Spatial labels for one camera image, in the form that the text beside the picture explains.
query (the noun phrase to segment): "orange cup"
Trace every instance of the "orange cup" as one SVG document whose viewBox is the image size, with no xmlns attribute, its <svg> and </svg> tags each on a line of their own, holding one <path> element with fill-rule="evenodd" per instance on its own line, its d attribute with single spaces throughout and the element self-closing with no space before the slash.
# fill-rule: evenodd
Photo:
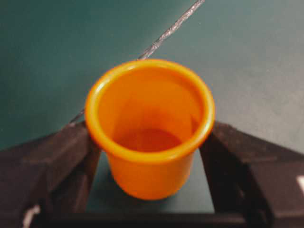
<svg viewBox="0 0 304 228">
<path fill-rule="evenodd" d="M 209 135 L 214 102 L 191 70 L 166 60 L 124 63 L 91 89 L 85 120 L 128 194 L 158 200 L 187 181 L 193 152 Z"/>
</svg>

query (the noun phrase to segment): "cup rim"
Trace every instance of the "cup rim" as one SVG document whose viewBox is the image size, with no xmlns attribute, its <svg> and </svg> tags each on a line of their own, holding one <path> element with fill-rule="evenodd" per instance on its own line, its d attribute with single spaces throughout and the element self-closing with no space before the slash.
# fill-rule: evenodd
<svg viewBox="0 0 304 228">
<path fill-rule="evenodd" d="M 206 107 L 208 113 L 205 115 L 205 118 L 201 120 L 197 130 L 194 134 L 181 143 L 180 145 L 153 153 L 143 153 L 139 151 L 133 151 L 127 149 L 110 137 L 108 137 L 102 130 L 97 116 L 97 109 L 99 100 L 102 96 L 103 90 L 106 85 L 110 84 L 112 81 L 118 79 L 123 72 L 139 69 L 144 67 L 165 67 L 174 71 L 178 71 L 185 75 L 197 88 L 198 93 L 201 98 L 206 102 Z M 85 122 L 89 130 L 90 135 L 97 143 L 97 145 L 103 148 L 107 153 L 115 157 L 128 160 L 131 162 L 139 163 L 166 163 L 172 160 L 176 160 L 180 157 L 186 156 L 187 154 L 193 152 L 200 144 L 202 144 L 208 135 L 210 134 L 214 119 L 215 119 L 215 106 L 212 98 L 212 94 L 205 84 L 205 82 L 196 75 L 192 70 L 178 64 L 163 59 L 146 59 L 146 60 L 133 60 L 121 65 L 116 66 L 115 68 L 109 70 L 103 74 L 97 82 L 91 88 L 86 104 L 85 104 Z"/>
</svg>

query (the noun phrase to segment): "green surface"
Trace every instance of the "green surface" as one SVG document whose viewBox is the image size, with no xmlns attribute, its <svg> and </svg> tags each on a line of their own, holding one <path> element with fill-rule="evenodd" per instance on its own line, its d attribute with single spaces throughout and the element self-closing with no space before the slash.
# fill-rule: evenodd
<svg viewBox="0 0 304 228">
<path fill-rule="evenodd" d="M 217 120 L 304 152 L 303 10 L 303 0 L 207 0 L 153 57 L 196 71 Z"/>
<path fill-rule="evenodd" d="M 0 149 L 59 130 L 101 74 L 136 59 L 193 2 L 0 1 Z"/>
</svg>

